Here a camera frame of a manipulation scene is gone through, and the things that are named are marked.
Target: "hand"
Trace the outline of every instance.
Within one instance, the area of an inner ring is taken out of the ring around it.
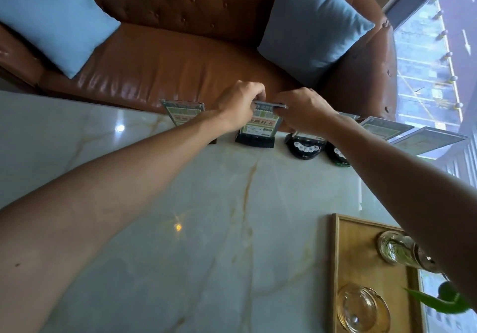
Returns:
[[[265,101],[265,86],[262,83],[236,81],[225,89],[214,102],[224,133],[239,130],[252,119],[255,99]]]
[[[282,117],[291,128],[321,137],[326,137],[330,125],[340,116],[322,96],[305,87],[280,92],[273,102],[288,107],[275,108],[273,113]]]

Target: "brown leather sofa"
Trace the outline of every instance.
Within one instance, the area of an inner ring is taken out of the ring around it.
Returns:
[[[300,84],[256,48],[274,0],[95,0],[121,27],[72,80],[0,24],[0,76],[25,91],[163,112],[160,99],[206,108],[236,80],[269,96]],[[374,0],[347,0],[376,27],[327,73],[319,92],[338,111],[393,120],[393,29]]]

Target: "forearm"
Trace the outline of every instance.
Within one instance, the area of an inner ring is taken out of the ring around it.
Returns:
[[[476,191],[349,118],[337,117],[327,138],[399,225],[477,307]]]
[[[41,327],[101,246],[220,135],[210,117],[77,167],[0,211],[0,331]]]

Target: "sofa armrest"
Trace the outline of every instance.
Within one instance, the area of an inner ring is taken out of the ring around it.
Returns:
[[[0,24],[0,68],[35,87],[44,72],[41,61],[33,55],[27,42]]]
[[[358,50],[350,50],[332,68],[319,91],[337,111],[394,121],[397,61],[389,23]]]

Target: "green leaf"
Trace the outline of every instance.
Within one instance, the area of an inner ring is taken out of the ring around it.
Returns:
[[[455,301],[457,299],[457,293],[454,290],[454,287],[452,286],[451,282],[443,282],[439,286],[439,295],[438,298],[445,300],[445,301]]]
[[[424,305],[434,308],[437,312],[444,314],[459,314],[466,312],[470,309],[470,306],[463,299],[463,297],[457,293],[453,301],[445,301],[421,291],[415,291],[412,289],[404,288],[415,299],[423,303]]]

